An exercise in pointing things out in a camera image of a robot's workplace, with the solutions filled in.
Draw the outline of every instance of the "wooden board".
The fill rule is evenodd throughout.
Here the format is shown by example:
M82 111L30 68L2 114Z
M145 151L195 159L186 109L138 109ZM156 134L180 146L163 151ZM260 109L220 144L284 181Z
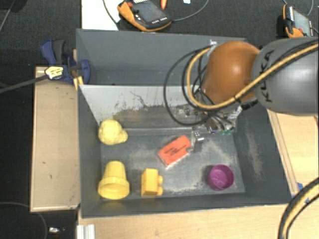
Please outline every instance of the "wooden board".
M36 76L44 74L36 69ZM75 209L80 203L76 91L45 80L35 85L31 211Z
M285 206L248 207L178 214L79 220L95 224L96 239L274 239ZM291 239L319 234L319 204L296 220Z

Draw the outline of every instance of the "black floor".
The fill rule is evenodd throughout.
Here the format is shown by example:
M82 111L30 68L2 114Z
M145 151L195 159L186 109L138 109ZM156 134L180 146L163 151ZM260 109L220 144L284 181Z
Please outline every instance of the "black floor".
M11 2L0 0L0 21ZM317 29L318 4L315 0L309 15ZM64 39L74 48L75 29L81 26L80 5L81 0L16 0L0 32L0 83L12 85L33 78L35 66L46 63L39 46L47 39ZM183 17L202 5L201 0L192 0L191 5L168 0L167 11L175 18ZM307 12L310 4L296 0L295 6ZM281 29L277 29L282 7L281 0L210 0L200 14L176 22L163 32L245 37L258 47L282 38ZM131 29L125 22L119 27ZM32 86L0 95L0 238L4 239L41 238L44 233L40 216L29 214L23 206L1 204L29 203L32 97ZM60 238L74 237L74 211L43 216L48 227L61 228Z

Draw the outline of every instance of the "wooden table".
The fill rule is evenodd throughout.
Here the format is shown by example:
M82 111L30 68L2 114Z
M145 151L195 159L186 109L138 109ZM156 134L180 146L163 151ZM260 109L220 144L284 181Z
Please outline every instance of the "wooden table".
M36 76L43 75L37 68ZM319 175L318 125L313 117L269 112L283 163L296 191ZM34 97L34 137L31 211L75 209L80 203L76 92L70 85L49 80L37 83ZM259 206L176 214L96 218L96 239L276 238L285 205ZM319 235L319 202L296 220L290 235Z

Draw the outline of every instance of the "yellow plastic toy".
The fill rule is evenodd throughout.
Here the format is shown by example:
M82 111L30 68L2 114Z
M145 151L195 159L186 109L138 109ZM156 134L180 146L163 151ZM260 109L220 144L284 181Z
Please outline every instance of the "yellow plastic toy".
M161 196L163 194L163 187L159 185L162 183L163 177L159 175L159 171L156 169L147 168L142 174L141 196Z
M126 142L128 133L116 120L107 119L100 124L99 139L106 145L114 145Z
M103 179L98 192L107 199L122 199L130 193L130 184L126 180L125 167L122 162L111 161L105 167Z

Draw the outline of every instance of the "yellow cable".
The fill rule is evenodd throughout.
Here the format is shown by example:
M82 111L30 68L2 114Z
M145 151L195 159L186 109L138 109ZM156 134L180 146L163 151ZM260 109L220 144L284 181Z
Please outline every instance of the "yellow cable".
M271 66L266 72L264 72L263 74L261 74L260 76L258 76L255 80L253 80L250 84L248 84L245 88L243 88L242 90L240 90L234 97L219 103L219 104L215 104L215 105L207 105L207 104L203 104L201 102L199 102L198 100L195 99L192 91L191 91L191 70L192 67L194 65L194 63L197 61L197 59L199 57L201 57L202 55L204 55L205 53L207 53L211 48L207 48L202 50L201 52L199 52L190 62L188 68L187 68L187 75L186 75L186 84L187 84L187 92L189 95L190 100L197 105L200 108L203 109L207 109L207 110L215 110L215 109L220 109L223 107L226 107L234 102L236 102L237 100L239 100L242 96L244 96L245 93L247 93L249 90L251 90L255 85L257 85L260 81L262 81L264 78L266 78L267 76L269 76L271 73L273 73L274 71L276 71L278 68L280 68L282 65L288 63L289 61L311 51L318 48L318 44L314 44L311 45L301 51L298 51L286 58L284 58L283 60L279 61L278 63L276 63L275 65Z
M284 224L283 227L283 236L284 238L286 238L286 234L287 234L287 228L289 226L289 224L291 223L291 221L295 218L296 214L300 211L300 209L303 207L303 205L305 204L305 201L307 200L307 198L312 199L311 196L314 195L315 191L318 191L318 185L315 185L313 188L311 188L304 196L302 196L299 201L294 205L294 207L291 209L286 222Z

